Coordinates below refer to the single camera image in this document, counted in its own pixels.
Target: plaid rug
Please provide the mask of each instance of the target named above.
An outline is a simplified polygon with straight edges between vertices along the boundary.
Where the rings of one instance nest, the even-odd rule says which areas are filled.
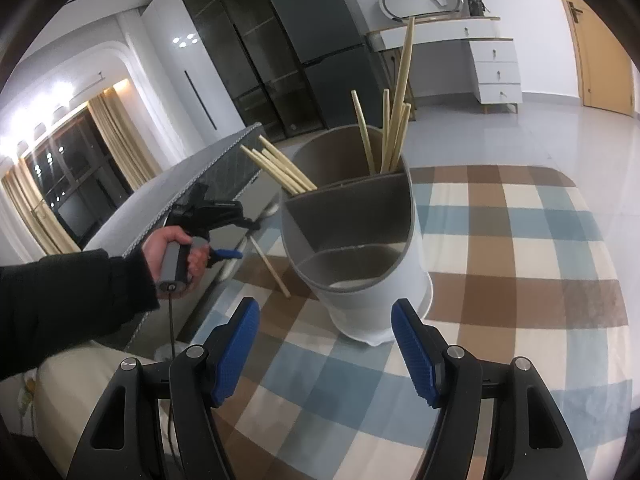
[[[575,184],[549,168],[412,170],[433,279],[428,320],[479,359],[529,357],[569,426],[590,479],[610,479],[631,399],[625,306],[609,253]],[[235,394],[214,413],[243,479],[411,479],[436,420],[396,343],[340,334],[289,267],[272,217],[261,248],[286,300],[249,253],[193,342],[244,296],[260,330]],[[468,478],[481,479],[492,420],[482,402]]]

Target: glossy floor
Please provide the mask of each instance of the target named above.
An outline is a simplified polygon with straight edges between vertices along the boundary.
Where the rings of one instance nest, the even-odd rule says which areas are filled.
[[[562,171],[584,196],[616,267],[640,356],[640,122],[570,105],[525,103],[520,113],[482,115],[479,106],[427,106],[411,122],[411,166],[534,164]],[[633,362],[640,406],[640,358]]]

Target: gray mattress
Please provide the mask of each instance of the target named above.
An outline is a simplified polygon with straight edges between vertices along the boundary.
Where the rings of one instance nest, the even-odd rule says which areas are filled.
[[[196,182],[209,186],[208,200],[236,200],[259,171],[239,149],[239,143],[242,141],[249,149],[258,148],[258,135],[263,134],[262,125],[253,124],[156,176],[129,197],[84,250],[105,249],[111,256],[127,256],[141,245],[149,232],[162,224],[174,203],[187,200]],[[144,319],[144,314],[136,315],[116,333],[100,339],[100,343],[125,349]]]

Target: drawer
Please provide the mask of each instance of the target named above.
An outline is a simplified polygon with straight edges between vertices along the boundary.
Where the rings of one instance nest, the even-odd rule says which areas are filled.
[[[478,85],[476,97],[483,105],[522,102],[522,88],[520,85]]]
[[[415,24],[414,45],[434,41],[469,40],[471,38],[493,38],[498,36],[497,20],[489,18],[466,18],[463,20],[433,20]],[[370,36],[374,50],[401,48],[404,44],[406,27],[381,30]]]
[[[511,41],[469,41],[474,61],[518,62],[516,47]]]
[[[520,69],[517,63],[476,63],[478,82],[482,83],[520,83]]]

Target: refrigerator door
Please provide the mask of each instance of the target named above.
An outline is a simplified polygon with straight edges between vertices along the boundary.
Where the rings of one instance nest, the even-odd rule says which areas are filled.
[[[363,44],[345,0],[271,0],[303,64]]]
[[[367,124],[382,127],[382,86],[376,65],[361,46],[305,67],[306,77],[328,128],[358,122],[351,90],[358,98]]]

